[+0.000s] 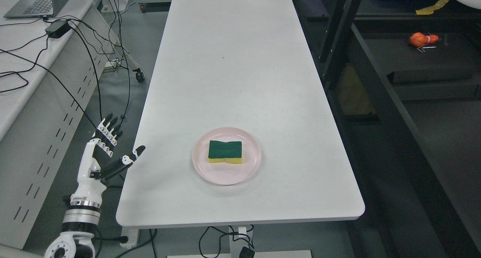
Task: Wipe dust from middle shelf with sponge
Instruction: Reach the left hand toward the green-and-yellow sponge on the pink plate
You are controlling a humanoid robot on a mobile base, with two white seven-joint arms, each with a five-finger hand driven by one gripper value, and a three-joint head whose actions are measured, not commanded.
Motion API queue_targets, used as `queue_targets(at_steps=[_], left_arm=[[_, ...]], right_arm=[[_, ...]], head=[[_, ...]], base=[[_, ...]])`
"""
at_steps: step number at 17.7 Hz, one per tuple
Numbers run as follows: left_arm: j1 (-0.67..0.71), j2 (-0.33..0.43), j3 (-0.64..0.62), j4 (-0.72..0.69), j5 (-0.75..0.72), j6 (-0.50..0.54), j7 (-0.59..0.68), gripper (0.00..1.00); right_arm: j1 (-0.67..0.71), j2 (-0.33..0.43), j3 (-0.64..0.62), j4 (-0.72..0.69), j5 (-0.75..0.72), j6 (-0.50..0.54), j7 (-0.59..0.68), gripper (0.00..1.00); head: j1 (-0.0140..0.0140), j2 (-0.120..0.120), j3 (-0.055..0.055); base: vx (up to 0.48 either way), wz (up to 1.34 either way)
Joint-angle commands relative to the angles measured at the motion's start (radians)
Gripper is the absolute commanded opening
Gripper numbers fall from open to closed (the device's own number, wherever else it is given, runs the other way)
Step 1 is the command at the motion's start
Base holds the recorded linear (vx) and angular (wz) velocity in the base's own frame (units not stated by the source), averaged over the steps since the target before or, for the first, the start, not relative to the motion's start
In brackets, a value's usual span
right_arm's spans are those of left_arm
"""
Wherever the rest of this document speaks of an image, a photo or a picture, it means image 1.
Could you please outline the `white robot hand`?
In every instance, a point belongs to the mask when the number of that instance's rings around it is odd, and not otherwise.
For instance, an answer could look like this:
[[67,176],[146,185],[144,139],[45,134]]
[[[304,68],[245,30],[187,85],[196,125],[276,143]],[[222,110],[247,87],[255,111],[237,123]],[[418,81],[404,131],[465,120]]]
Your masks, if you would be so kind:
[[123,134],[119,131],[121,124],[115,126],[117,121],[118,117],[113,117],[113,113],[108,114],[96,127],[96,138],[99,139],[91,139],[86,144],[77,175],[78,187],[70,196],[70,205],[100,207],[103,201],[102,193],[107,189],[101,180],[108,181],[127,170],[146,149],[141,145],[131,153],[100,166],[93,157],[94,149],[101,142],[103,152],[110,158],[113,156],[113,149],[118,144],[118,138]]

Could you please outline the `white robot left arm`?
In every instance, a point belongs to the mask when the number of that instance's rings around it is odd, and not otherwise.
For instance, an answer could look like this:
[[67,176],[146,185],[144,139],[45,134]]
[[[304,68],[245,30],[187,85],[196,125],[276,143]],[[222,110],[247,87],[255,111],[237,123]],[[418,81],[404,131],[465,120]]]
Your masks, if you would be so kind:
[[86,143],[77,175],[78,187],[62,221],[62,231],[47,248],[46,258],[93,258],[93,239],[101,216],[102,195],[110,179],[127,170],[144,152],[141,145],[112,160],[122,135],[118,118],[108,114]]

